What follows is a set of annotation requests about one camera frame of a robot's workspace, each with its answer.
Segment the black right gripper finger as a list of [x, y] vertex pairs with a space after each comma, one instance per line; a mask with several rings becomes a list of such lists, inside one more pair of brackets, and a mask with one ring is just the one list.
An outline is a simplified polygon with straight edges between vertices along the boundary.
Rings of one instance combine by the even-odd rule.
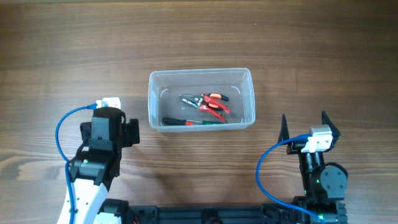
[[286, 120], [285, 114], [283, 114], [278, 142], [288, 140], [289, 138], [290, 138], [290, 136], [289, 136], [289, 129], [287, 126], [287, 120]]
[[338, 139], [341, 136], [340, 131], [338, 128], [331, 122], [330, 118], [328, 117], [326, 111], [322, 111], [322, 124], [329, 125], [331, 129], [333, 139]]

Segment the black handled screwdriver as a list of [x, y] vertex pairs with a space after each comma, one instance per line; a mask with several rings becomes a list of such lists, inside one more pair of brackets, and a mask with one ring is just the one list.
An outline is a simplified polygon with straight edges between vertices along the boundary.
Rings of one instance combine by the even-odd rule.
[[192, 121], [188, 121], [186, 119], [175, 119], [171, 117], [164, 117], [162, 119], [162, 123], [167, 126], [193, 126]]

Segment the green handled small screwdriver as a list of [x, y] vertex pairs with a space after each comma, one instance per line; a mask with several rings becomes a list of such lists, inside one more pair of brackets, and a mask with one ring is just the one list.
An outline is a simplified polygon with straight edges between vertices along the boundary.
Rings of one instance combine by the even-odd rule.
[[193, 121], [193, 120], [188, 120], [191, 123], [197, 123], [197, 124], [202, 124], [202, 125], [211, 125], [211, 124], [224, 124], [223, 122], [220, 121]]

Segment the red handled wire stripper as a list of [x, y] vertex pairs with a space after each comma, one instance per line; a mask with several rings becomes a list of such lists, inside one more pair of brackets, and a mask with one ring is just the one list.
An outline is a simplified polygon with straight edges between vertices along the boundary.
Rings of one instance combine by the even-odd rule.
[[215, 110], [211, 109], [209, 106], [204, 105], [204, 104], [197, 105], [193, 101], [185, 99], [185, 98], [183, 98], [182, 101], [188, 106], [192, 106], [192, 107], [194, 107], [194, 108], [196, 108], [196, 109], [198, 109], [198, 110], [200, 110], [202, 112], [206, 112], [206, 113], [209, 113], [209, 114], [213, 115], [214, 117], [219, 119], [221, 123], [225, 123], [224, 116], [222, 114], [219, 114]]

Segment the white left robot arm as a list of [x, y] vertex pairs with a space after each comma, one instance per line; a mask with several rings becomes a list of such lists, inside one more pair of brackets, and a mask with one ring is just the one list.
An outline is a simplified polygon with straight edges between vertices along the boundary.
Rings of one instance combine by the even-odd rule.
[[[60, 147], [59, 130], [64, 120], [74, 112], [93, 110], [90, 122], [80, 124], [82, 143], [72, 159]], [[71, 110], [58, 122], [55, 129], [57, 149], [65, 160], [67, 192], [59, 223], [94, 223], [127, 220], [128, 203], [114, 215], [107, 215], [103, 204], [114, 178], [120, 175], [122, 149], [140, 143], [139, 122], [126, 121], [125, 113], [115, 107], [97, 107], [96, 104]]]

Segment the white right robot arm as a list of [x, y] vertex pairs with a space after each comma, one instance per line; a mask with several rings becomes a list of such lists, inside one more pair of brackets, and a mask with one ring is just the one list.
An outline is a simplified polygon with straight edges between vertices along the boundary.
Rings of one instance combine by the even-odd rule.
[[348, 172], [335, 163], [324, 161], [324, 153], [335, 147], [341, 135], [322, 111], [322, 124], [310, 127], [310, 139], [287, 144], [287, 154], [298, 155], [304, 196], [294, 197], [293, 204], [316, 215], [312, 217], [292, 208], [281, 208], [282, 223], [347, 223], [342, 203], [348, 185]]

